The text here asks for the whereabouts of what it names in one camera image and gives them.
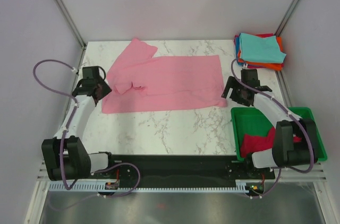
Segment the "left aluminium frame post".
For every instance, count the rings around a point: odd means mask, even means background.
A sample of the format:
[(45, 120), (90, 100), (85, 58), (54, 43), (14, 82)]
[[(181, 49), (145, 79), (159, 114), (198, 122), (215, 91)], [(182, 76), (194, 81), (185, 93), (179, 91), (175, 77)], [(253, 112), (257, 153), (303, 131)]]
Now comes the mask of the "left aluminium frame post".
[(81, 46), (82, 49), (85, 49), (87, 44), (84, 41), (83, 37), (81, 36), (81, 33), (78, 30), (76, 24), (74, 23), (74, 20), (72, 19), (71, 14), (69, 13), (65, 3), (63, 2), (63, 0), (54, 0), (54, 2), (56, 3), (59, 11), (61, 12), (62, 17), (66, 21), (68, 27), (70, 28), (78, 44)]

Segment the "pink t shirt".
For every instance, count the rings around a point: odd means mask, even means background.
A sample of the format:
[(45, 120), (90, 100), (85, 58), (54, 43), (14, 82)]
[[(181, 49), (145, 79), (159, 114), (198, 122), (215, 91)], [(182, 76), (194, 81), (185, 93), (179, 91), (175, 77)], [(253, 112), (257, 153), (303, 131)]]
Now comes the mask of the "pink t shirt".
[(219, 56), (160, 56), (134, 38), (107, 72), (104, 114), (226, 107)]

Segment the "crimson t shirt in bin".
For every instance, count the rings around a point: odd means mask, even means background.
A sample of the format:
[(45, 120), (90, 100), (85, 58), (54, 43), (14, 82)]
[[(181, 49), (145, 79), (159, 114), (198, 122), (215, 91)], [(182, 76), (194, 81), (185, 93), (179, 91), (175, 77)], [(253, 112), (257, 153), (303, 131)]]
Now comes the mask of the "crimson t shirt in bin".
[(245, 134), (238, 152), (241, 158), (245, 158), (250, 153), (272, 149), (276, 156), (293, 151), (301, 143), (302, 139), (292, 132), (272, 127), (266, 136)]

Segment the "green plastic bin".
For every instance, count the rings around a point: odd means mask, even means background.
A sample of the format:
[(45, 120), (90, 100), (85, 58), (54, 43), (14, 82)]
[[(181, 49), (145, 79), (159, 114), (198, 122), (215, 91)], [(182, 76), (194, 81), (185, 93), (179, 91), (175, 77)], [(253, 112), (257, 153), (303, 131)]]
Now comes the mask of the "green plastic bin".
[[(301, 116), (304, 119), (311, 119), (315, 121), (312, 110), (308, 107), (290, 107), (290, 111)], [(246, 151), (242, 146), (245, 135), (248, 137), (267, 137), (268, 133), (274, 128), (271, 122), (259, 110), (253, 107), (234, 107), (231, 109), (231, 119), (233, 124), (233, 132), (236, 147), (237, 160), (244, 161)], [(328, 159), (323, 141), (316, 127), (317, 131), (317, 150), (318, 162), (323, 162)]]

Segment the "folded blue t shirt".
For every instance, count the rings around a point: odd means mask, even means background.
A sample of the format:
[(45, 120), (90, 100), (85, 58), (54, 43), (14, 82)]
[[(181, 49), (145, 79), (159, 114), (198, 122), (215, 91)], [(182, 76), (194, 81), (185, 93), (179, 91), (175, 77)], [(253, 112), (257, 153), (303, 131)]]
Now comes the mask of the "folded blue t shirt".
[(239, 53), (239, 35), (235, 35), (235, 37), (234, 37), (234, 48), (235, 48), (236, 62), (240, 65), (239, 57), (238, 57), (238, 53)]

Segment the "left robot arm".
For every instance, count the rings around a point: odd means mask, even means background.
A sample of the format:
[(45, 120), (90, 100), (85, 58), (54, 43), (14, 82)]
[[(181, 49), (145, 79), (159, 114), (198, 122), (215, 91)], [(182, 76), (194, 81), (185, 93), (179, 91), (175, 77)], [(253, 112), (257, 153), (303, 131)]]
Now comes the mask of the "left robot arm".
[(116, 174), (116, 164), (109, 160), (108, 152), (89, 154), (81, 139), (90, 115), (97, 104), (111, 93), (100, 73), (100, 66), (82, 68), (82, 79), (72, 92), (74, 101), (52, 139), (41, 145), (48, 177), (52, 181), (88, 178), (98, 171), (105, 178)]

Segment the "folded teal t shirt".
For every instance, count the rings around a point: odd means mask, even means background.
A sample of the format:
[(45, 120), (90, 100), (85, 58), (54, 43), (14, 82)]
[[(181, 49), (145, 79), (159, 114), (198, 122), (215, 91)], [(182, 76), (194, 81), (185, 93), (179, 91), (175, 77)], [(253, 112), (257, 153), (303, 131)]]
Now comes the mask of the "folded teal t shirt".
[(262, 38), (241, 33), (239, 47), (240, 58), (247, 62), (282, 64), (286, 57), (280, 49), (276, 36)]

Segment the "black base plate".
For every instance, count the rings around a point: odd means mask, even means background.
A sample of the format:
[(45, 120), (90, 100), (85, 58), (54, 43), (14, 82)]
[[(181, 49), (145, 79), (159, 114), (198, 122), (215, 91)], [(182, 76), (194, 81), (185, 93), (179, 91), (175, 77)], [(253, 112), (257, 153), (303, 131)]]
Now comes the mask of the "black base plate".
[(236, 156), (112, 155), (109, 166), (123, 166), (95, 179), (115, 179), (123, 187), (231, 187), (237, 180), (273, 180), (268, 168), (248, 169)]

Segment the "folded orange t shirt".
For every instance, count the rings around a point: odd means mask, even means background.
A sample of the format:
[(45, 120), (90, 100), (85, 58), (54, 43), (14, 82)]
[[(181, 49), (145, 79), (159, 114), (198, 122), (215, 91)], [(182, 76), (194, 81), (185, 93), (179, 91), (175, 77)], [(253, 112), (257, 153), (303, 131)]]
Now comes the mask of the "folded orange t shirt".
[[(282, 39), (281, 37), (277, 37), (276, 36), (276, 41), (279, 45), (279, 48), (281, 51), (283, 51), (283, 44), (282, 44)], [(260, 65), (260, 66), (265, 66), (265, 68), (268, 68), (270, 70), (274, 70), (274, 71), (281, 71), (282, 68), (284, 67), (284, 64), (276, 64), (276, 63), (256, 63), (256, 62), (248, 62), (248, 61), (244, 61), (243, 59), (241, 59), (241, 51), (239, 50), (239, 58), (242, 62), (244, 62), (244, 66), (248, 66), (248, 64), (250, 65)]]

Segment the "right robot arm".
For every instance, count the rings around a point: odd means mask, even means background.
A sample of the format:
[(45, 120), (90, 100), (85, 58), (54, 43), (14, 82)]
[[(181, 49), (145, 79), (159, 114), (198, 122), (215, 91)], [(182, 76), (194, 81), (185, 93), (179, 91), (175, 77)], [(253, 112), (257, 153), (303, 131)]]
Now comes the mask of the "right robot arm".
[(314, 120), (302, 118), (284, 106), (270, 87), (261, 85), (256, 69), (242, 69), (241, 78), (228, 77), (222, 98), (254, 107), (271, 123), (267, 136), (243, 137), (240, 155), (244, 174), (256, 178), (263, 168), (289, 168), (309, 173), (318, 161), (318, 136)]

